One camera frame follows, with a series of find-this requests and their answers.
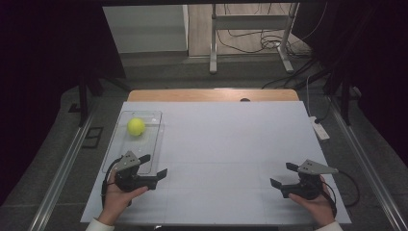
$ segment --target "power strip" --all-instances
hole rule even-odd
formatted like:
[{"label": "power strip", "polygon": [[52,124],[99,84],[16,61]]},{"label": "power strip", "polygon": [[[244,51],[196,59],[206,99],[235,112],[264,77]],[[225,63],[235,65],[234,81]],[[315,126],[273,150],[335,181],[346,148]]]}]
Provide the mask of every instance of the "power strip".
[{"label": "power strip", "polygon": [[315,116],[310,116],[310,122],[312,123],[313,129],[315,129],[316,135],[318,136],[319,140],[321,141],[326,141],[329,140],[330,137],[326,133],[326,130],[324,130],[323,126],[319,123],[315,123],[316,117]]}]

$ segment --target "white wall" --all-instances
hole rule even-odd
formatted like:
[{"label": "white wall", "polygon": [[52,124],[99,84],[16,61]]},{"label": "white wall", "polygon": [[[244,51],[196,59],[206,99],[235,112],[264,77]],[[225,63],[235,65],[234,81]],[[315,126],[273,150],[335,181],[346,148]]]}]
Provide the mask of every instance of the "white wall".
[{"label": "white wall", "polygon": [[187,51],[183,6],[104,7],[119,53]]}]

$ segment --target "tennis ball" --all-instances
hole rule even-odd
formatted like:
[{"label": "tennis ball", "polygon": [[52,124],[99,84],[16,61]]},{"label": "tennis ball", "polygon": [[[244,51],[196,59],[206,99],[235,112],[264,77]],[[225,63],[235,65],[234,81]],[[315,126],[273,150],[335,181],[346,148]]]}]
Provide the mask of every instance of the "tennis ball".
[{"label": "tennis ball", "polygon": [[140,118],[134,117],[129,120],[127,128],[128,128],[128,133],[130,135],[140,136],[146,129],[146,126],[144,125],[143,120],[141,120]]}]

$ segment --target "person's right hand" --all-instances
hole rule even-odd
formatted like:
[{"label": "person's right hand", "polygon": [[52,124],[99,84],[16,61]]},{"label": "person's right hand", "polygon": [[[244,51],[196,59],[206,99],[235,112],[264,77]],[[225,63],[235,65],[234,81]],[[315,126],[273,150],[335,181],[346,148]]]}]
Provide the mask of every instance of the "person's right hand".
[{"label": "person's right hand", "polygon": [[[323,184],[323,189],[328,195],[330,195],[330,192],[327,190],[325,184]],[[312,214],[313,218],[320,227],[326,226],[335,221],[329,202],[321,194],[313,200],[307,200],[292,193],[289,194],[289,198],[297,204],[305,207],[309,213]]]}]

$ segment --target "white sleeve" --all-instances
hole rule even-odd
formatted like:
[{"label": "white sleeve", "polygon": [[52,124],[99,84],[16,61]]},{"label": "white sleeve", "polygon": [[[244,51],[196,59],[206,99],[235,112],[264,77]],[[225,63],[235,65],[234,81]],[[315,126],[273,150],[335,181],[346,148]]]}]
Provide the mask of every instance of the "white sleeve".
[{"label": "white sleeve", "polygon": [[343,231],[342,227],[340,227],[340,224],[336,221],[334,221],[331,224],[327,224],[324,227],[321,227],[320,229],[317,229],[316,231]]},{"label": "white sleeve", "polygon": [[114,226],[103,224],[94,218],[88,225],[86,231],[113,231],[114,229]]}]

